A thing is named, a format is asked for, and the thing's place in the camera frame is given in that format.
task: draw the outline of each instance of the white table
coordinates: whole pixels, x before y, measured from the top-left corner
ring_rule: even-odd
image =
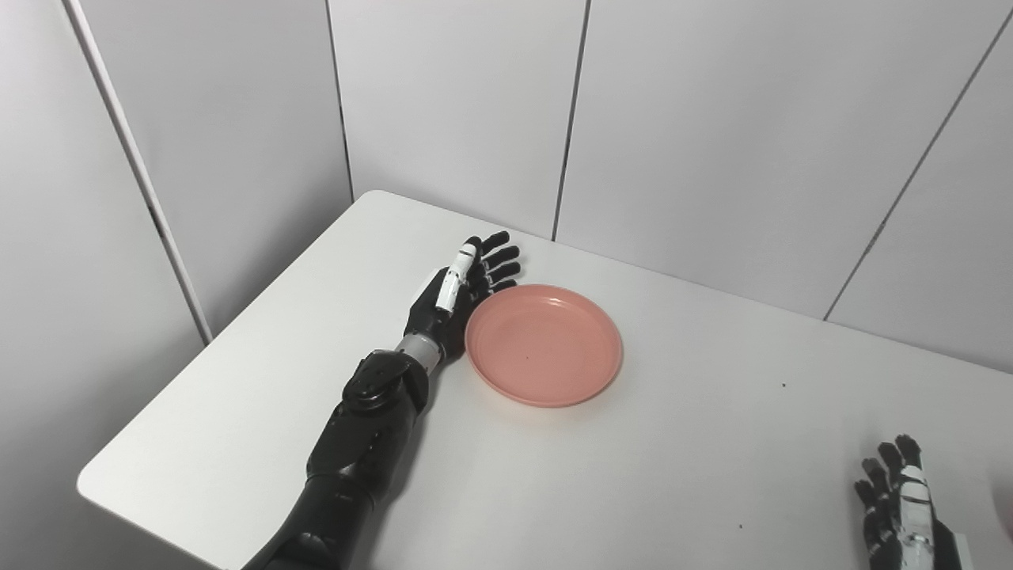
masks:
[[[85,468],[80,492],[241,567],[299,495],[359,360],[398,342],[433,267],[497,229],[366,194]],[[1013,480],[1013,378],[515,238],[522,281],[612,317],[620,375],[590,402],[545,410],[499,396],[466,360],[448,367],[358,567],[864,569],[851,483],[880,438],[909,432],[976,567],[1009,568],[994,494]]]

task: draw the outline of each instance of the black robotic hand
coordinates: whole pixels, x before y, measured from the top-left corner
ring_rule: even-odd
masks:
[[[868,481],[855,483],[865,505],[862,534],[871,570],[960,570],[953,533],[936,518],[922,472],[922,451],[910,435],[879,444],[862,462]]]
[[[503,247],[509,241],[505,231],[484,241],[478,236],[468,238],[454,264],[441,268],[411,306],[404,335],[423,335],[435,341],[442,360],[460,356],[464,328],[475,308],[492,294],[517,284],[513,277],[521,271],[521,263],[515,259],[521,249],[517,245]]]

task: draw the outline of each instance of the white wall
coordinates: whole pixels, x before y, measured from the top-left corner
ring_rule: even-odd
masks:
[[[325,0],[80,0],[221,331],[352,201]]]
[[[585,0],[332,0],[357,195],[548,237]]]
[[[202,343],[57,0],[0,4],[0,568],[200,568],[75,491]]]
[[[357,193],[555,233],[817,319],[1011,9],[593,0],[564,157],[582,4],[334,0]],[[940,139],[832,321],[1013,371],[999,75],[963,103],[979,118]],[[990,118],[1002,127],[983,135]]]
[[[830,321],[1013,373],[1010,35],[996,44]]]
[[[558,240],[823,318],[1009,0],[594,0]]]

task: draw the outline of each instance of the robotic arm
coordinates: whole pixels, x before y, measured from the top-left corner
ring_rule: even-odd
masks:
[[[865,518],[862,535],[871,570],[960,570],[953,533],[936,518],[922,470],[922,450],[910,435],[879,444],[862,462],[868,480],[855,483]]]
[[[310,454],[296,505],[243,570],[347,569],[428,404],[430,375],[464,352],[475,308],[517,283],[520,249],[503,247],[508,241],[505,231],[484,241],[469,238],[411,306],[397,348],[374,351],[359,363]]]

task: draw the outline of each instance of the panel seam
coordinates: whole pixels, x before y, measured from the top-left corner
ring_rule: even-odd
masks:
[[[949,110],[943,117],[942,123],[939,124],[939,128],[936,129],[935,134],[932,135],[932,139],[929,140],[928,146],[925,147],[925,150],[919,157],[918,162],[915,163],[915,167],[911,171],[911,174],[908,175],[908,179],[905,180],[904,185],[901,186],[901,191],[898,192],[897,197],[893,198],[893,201],[890,203],[889,209],[886,210],[886,215],[883,216],[882,221],[879,222],[879,225],[876,227],[875,231],[872,232],[872,237],[869,239],[869,242],[865,245],[865,249],[862,250],[862,254],[858,257],[858,262],[855,263],[855,266],[851,267],[851,272],[849,272],[848,277],[844,279],[844,284],[842,284],[841,290],[837,293],[837,297],[834,298],[834,302],[830,305],[830,309],[827,310],[827,314],[824,315],[823,318],[824,321],[828,321],[830,319],[831,314],[834,313],[834,310],[837,308],[837,304],[841,301],[841,298],[844,296],[844,292],[848,289],[848,284],[851,283],[851,279],[854,278],[855,273],[858,272],[858,267],[861,266],[862,262],[865,260],[865,257],[868,256],[869,251],[872,250],[872,246],[875,245],[876,240],[879,239],[879,236],[882,234],[883,229],[886,227],[886,222],[889,221],[890,216],[893,215],[893,211],[897,210],[897,205],[900,203],[901,198],[904,197],[904,194],[908,191],[908,188],[911,186],[912,180],[915,179],[915,176],[918,174],[918,171],[922,168],[922,164],[925,163],[925,159],[932,151],[933,146],[935,146],[936,141],[939,140],[939,136],[946,128],[946,125],[949,124],[949,120],[953,116],[953,112],[956,110],[956,107],[960,104],[960,101],[963,100],[963,96],[967,93],[967,89],[970,88],[970,84],[973,83],[975,78],[978,77],[978,73],[982,70],[982,67],[985,65],[985,61],[989,59],[990,55],[992,55],[992,50],[993,48],[996,47],[996,44],[999,43],[999,38],[1002,36],[1003,31],[1005,31],[1007,25],[1009,25],[1010,18],[1013,18],[1013,9],[1011,9],[1010,12],[1006,14],[1006,18],[1003,20],[1002,25],[999,26],[999,31],[997,31],[995,36],[992,38],[992,42],[989,44],[988,49],[985,50],[985,54],[978,61],[978,65],[975,66],[975,70],[971,71],[970,76],[964,82],[963,88],[960,89],[960,92],[957,94],[956,99],[953,100],[953,104],[950,105]]]
[[[348,133],[344,128],[344,103],[341,99],[341,80],[337,74],[337,48],[334,46],[334,20],[330,13],[330,0],[323,1],[327,12],[327,37],[330,39],[330,61],[334,66],[334,91],[337,94],[337,118],[341,128],[341,144],[344,148],[344,171],[348,174],[348,195],[356,202],[356,191],[352,187],[352,159],[348,157]]]
[[[193,290],[193,282],[190,280],[189,273],[186,272],[186,266],[183,264],[182,257],[179,254],[179,248],[165,218],[165,212],[158,200],[158,196],[155,194],[151,176],[145,166],[144,159],[141,156],[130,125],[127,123],[127,115],[112,87],[108,71],[105,68],[105,63],[102,61],[102,56],[98,51],[98,45],[95,43],[95,37],[88,25],[84,10],[79,0],[62,0],[62,2],[70,19],[71,27],[74,29],[74,34],[77,36],[78,44],[84,54],[84,59],[88,64],[88,69],[95,80],[99,95],[102,97],[105,110],[109,114],[112,128],[115,130],[120,144],[123,146],[127,161],[134,173],[134,178],[151,214],[155,230],[162,241],[162,247],[169,258],[169,264],[172,266],[172,271],[182,292],[183,300],[189,310],[190,317],[193,319],[198,333],[201,335],[201,340],[207,346],[214,339],[214,335],[208,326],[208,320]]]
[[[591,17],[591,0],[583,6],[583,23],[580,27],[580,44],[576,52],[576,70],[573,73],[573,94],[570,98],[569,118],[566,123],[566,142],[563,144],[563,164],[559,172],[559,191],[556,193],[556,212],[552,218],[552,241],[559,230],[559,212],[563,205],[563,183],[566,181],[566,165],[569,161],[570,137],[573,135],[573,116],[576,113],[576,94],[580,88],[580,69],[583,66],[583,45],[588,39],[588,21]]]

